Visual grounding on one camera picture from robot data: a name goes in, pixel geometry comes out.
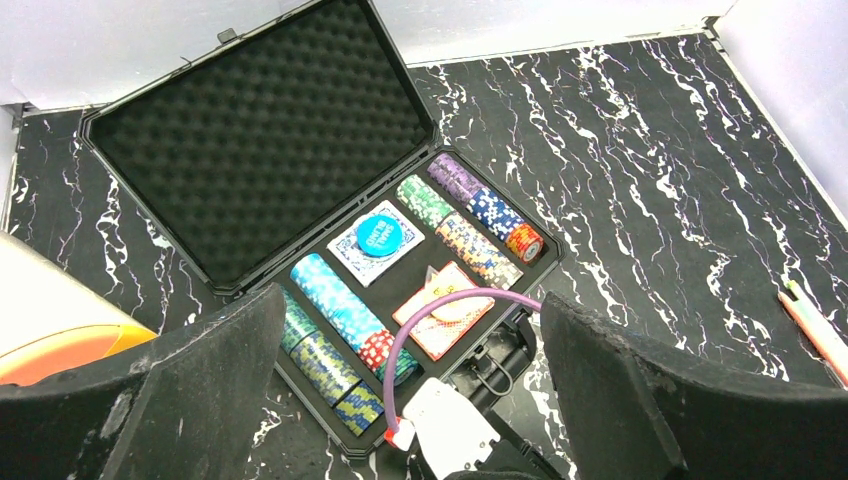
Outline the red card deck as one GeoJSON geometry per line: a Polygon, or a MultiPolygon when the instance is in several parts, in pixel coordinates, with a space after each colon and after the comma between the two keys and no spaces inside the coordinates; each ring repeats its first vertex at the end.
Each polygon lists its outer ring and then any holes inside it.
{"type": "MultiPolygon", "coordinates": [[[[434,300],[456,291],[476,287],[457,263],[451,261],[433,274],[392,317],[399,325],[404,325],[414,313],[434,300]]],[[[424,317],[412,329],[410,336],[432,360],[437,361],[494,306],[494,303],[491,297],[474,297],[439,307],[424,317]]]]}

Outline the blue small blind button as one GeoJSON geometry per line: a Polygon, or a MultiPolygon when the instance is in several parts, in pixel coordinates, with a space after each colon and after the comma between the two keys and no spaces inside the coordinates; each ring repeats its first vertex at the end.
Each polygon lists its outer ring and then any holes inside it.
{"type": "Polygon", "coordinates": [[[385,214],[365,218],[356,230],[360,250],[375,258],[395,254],[402,246],[404,235],[398,220],[385,214]]]}

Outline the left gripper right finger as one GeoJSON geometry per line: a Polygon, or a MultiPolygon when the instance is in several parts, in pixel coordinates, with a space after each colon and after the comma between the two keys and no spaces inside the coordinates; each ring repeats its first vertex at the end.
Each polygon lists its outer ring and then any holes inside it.
{"type": "Polygon", "coordinates": [[[555,293],[541,335],[584,479],[843,479],[847,394],[678,350],[555,293]]]}

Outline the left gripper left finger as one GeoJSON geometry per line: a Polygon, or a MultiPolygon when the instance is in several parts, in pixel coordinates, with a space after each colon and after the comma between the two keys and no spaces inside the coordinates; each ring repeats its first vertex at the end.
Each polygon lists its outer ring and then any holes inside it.
{"type": "Polygon", "coordinates": [[[239,479],[286,303],[270,284],[109,358],[1,390],[5,479],[239,479]]]}

